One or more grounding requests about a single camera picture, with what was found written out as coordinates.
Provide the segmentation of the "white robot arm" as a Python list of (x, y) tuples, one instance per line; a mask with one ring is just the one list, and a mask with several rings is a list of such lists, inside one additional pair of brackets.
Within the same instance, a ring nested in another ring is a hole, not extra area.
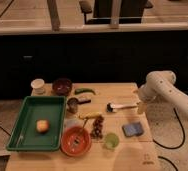
[(138, 89), (138, 97), (147, 103), (160, 95), (178, 108), (188, 120), (188, 95), (174, 86), (175, 81), (176, 75), (172, 71), (152, 71), (147, 74), (146, 82)]

